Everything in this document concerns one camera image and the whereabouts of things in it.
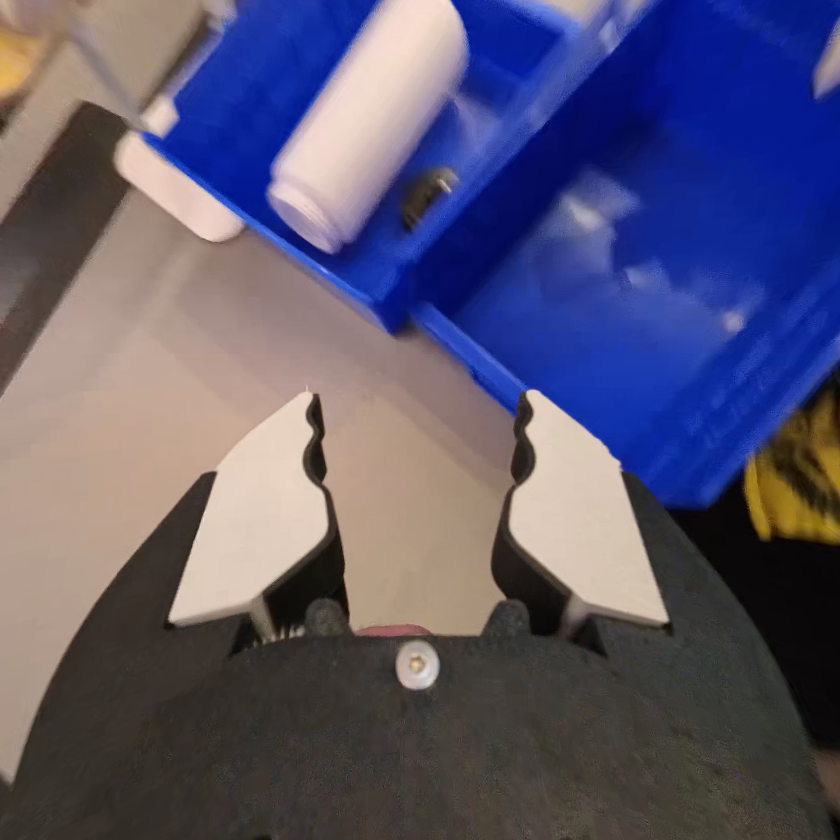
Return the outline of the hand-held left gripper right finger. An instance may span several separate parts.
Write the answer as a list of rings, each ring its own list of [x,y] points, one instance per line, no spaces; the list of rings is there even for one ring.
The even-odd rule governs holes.
[[[533,389],[519,396],[513,436],[492,577],[523,605],[530,633],[573,638],[595,619],[667,632],[620,461]]]

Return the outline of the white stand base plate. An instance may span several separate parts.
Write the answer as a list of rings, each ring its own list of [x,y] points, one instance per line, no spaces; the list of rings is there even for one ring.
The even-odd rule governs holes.
[[[240,235],[242,219],[151,145],[145,134],[130,130],[113,156],[121,177],[195,236],[220,244]]]

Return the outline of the white bottle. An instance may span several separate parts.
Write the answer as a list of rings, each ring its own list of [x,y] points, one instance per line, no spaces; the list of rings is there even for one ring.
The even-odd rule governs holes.
[[[266,199],[315,249],[359,237],[465,75],[449,1],[379,2],[270,168]]]

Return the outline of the black yellow printed shirt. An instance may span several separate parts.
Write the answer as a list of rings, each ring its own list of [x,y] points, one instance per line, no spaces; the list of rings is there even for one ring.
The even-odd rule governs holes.
[[[751,457],[742,491],[762,541],[838,546],[838,381],[793,413]]]

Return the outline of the white stand post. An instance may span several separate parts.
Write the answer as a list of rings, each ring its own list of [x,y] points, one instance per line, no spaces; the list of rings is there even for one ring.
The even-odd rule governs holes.
[[[119,105],[119,113],[125,122],[132,130],[139,133],[145,132],[147,126],[140,108],[140,100],[132,94],[110,67],[93,29],[82,15],[78,13],[72,15],[68,35],[93,75]]]

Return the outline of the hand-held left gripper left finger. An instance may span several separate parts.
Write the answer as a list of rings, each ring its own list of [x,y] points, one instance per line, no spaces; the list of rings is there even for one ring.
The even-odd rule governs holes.
[[[320,396],[304,391],[218,465],[168,622],[247,616],[257,634],[302,634],[318,599],[340,597],[344,557],[324,480]]]

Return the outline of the black bottle lid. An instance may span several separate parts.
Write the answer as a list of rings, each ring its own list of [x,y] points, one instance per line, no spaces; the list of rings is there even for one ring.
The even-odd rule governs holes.
[[[403,229],[407,233],[414,231],[433,205],[451,195],[458,184],[459,175],[446,165],[436,166],[416,177],[402,197],[400,215]]]

